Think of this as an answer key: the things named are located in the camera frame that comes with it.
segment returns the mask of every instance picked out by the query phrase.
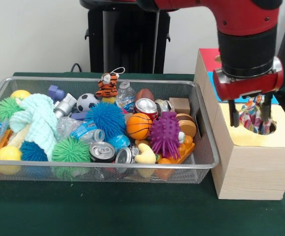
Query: wire mesh basket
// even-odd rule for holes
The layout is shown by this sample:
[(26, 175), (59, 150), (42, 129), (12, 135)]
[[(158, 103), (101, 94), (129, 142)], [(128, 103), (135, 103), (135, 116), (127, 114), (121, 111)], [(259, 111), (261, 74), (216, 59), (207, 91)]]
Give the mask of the wire mesh basket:
[[(149, 89), (158, 99), (181, 97), (189, 100), (190, 115), (196, 121), (198, 131), (194, 137), (196, 147), (182, 164), (0, 161), (0, 166), (6, 170), (4, 173), (14, 173), (14, 169), (20, 169), (13, 175), (0, 173), (0, 180), (200, 183), (208, 171), (219, 163), (219, 153), (199, 86), (187, 81), (119, 80), (121, 81), (130, 81), (135, 91)], [(12, 77), (0, 83), (0, 101), (18, 89), (47, 94), (50, 85), (59, 86), (76, 98), (84, 93), (95, 93), (98, 88), (97, 79)], [(157, 175), (143, 178), (139, 174), (141, 171), (158, 171), (170, 175), (167, 180)]]

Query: stuffed tiger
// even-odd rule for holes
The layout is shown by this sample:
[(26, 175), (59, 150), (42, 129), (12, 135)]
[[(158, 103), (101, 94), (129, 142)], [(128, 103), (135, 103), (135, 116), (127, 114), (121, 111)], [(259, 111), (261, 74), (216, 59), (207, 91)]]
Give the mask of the stuffed tiger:
[(119, 74), (115, 72), (105, 73), (98, 81), (99, 90), (95, 93), (97, 97), (115, 97), (117, 95), (116, 83)]

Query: spiky ball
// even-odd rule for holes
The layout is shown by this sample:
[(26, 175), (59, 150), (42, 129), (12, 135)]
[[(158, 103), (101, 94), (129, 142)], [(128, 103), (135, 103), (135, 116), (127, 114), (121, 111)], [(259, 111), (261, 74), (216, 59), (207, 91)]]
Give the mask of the spiky ball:
[(7, 97), (4, 100), (0, 101), (0, 119), (6, 120), (10, 119), (11, 116), (16, 113), (23, 111), (16, 103), (14, 97)]
[(93, 120), (99, 129), (104, 130), (107, 140), (125, 132), (125, 114), (114, 104), (96, 104), (86, 115), (86, 121), (89, 120)]
[(34, 142), (24, 141), (20, 147), (22, 161), (48, 161), (43, 149)]
[[(57, 143), (53, 150), (53, 161), (58, 162), (91, 162), (89, 146), (75, 138), (66, 138)], [(88, 168), (84, 167), (53, 167), (57, 178), (74, 180), (79, 175), (86, 174)]]
[(163, 112), (158, 120), (153, 121), (149, 135), (152, 150), (162, 153), (163, 157), (180, 158), (178, 134), (180, 128), (175, 112)]

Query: green spiky ball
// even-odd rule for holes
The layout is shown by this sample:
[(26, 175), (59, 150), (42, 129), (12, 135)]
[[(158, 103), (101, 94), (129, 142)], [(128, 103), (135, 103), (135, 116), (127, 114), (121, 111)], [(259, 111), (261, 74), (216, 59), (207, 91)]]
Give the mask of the green spiky ball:
[[(89, 146), (75, 138), (66, 138), (57, 143), (53, 150), (53, 161), (58, 162), (91, 162)], [(63, 180), (74, 180), (75, 177), (88, 172), (85, 167), (54, 167), (54, 174)]]
[(10, 119), (14, 113), (20, 111), (23, 109), (16, 103), (15, 98), (7, 97), (0, 101), (0, 120)]

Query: yellow ball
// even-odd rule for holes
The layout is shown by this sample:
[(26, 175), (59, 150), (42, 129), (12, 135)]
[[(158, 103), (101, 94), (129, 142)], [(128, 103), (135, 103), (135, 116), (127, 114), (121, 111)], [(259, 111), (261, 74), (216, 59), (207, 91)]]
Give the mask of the yellow ball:
[(115, 103), (115, 100), (116, 100), (116, 97), (104, 97), (104, 98), (102, 98), (102, 102), (109, 102), (112, 104)]
[(16, 90), (11, 94), (10, 97), (17, 97), (20, 99), (24, 99), (27, 98), (28, 96), (30, 96), (30, 93), (27, 92), (26, 90)]
[[(21, 151), (14, 146), (5, 146), (0, 149), (0, 161), (20, 161)], [(4, 175), (15, 175), (21, 166), (0, 165), (0, 173)]]

